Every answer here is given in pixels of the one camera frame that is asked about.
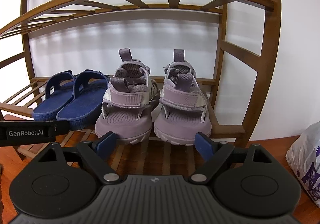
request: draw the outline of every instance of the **metal screw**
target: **metal screw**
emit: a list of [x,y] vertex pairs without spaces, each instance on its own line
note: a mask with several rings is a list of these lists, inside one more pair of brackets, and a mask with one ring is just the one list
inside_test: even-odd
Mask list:
[[107,173],[103,176],[106,181],[117,181],[119,180],[119,176],[116,173]]
[[203,182],[207,180],[207,177],[204,174],[197,173],[191,176],[191,180],[196,182]]

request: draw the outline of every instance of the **shoe insole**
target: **shoe insole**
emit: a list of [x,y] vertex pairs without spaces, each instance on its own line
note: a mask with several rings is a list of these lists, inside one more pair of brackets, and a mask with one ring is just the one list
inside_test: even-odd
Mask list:
[[44,100],[34,109],[35,113],[47,113],[61,107],[73,95],[73,81],[60,87],[60,90],[52,92],[50,97]]
[[107,90],[107,81],[100,79],[90,83],[84,88],[79,97],[72,100],[58,113],[59,118],[73,119],[84,116],[94,110],[97,106],[101,106],[103,95]]

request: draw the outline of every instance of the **lavender sneaker sandal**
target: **lavender sneaker sandal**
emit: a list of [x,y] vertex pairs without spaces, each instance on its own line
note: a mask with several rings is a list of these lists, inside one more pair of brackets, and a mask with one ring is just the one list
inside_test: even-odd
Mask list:
[[149,67],[132,59],[129,48],[120,49],[119,54],[122,64],[103,96],[95,132],[100,138],[113,131],[121,143],[136,144],[150,136],[151,111],[159,104],[160,92]]
[[174,62],[164,69],[166,77],[160,97],[162,109],[154,131],[173,145],[192,145],[195,135],[211,134],[207,99],[196,82],[193,67],[184,60],[184,50],[174,50]]

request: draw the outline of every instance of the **plastic bag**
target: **plastic bag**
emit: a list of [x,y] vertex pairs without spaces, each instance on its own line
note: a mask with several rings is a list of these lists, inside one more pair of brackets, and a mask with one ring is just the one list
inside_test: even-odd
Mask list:
[[285,155],[299,182],[320,207],[320,122],[312,124]]

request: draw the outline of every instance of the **slide sandal strap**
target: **slide sandal strap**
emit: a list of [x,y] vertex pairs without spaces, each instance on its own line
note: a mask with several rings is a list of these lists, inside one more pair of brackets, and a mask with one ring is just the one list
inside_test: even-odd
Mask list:
[[109,77],[105,76],[102,72],[86,69],[75,79],[75,83],[73,85],[74,99],[78,98],[80,95],[80,86],[82,85],[83,89],[87,88],[90,79],[106,79],[107,83],[109,82]]
[[50,97],[50,89],[53,86],[53,90],[57,91],[61,89],[60,84],[63,81],[67,80],[75,80],[76,78],[73,76],[72,71],[63,71],[55,74],[52,76],[49,81],[47,82],[47,85],[45,86],[45,98],[48,99]]

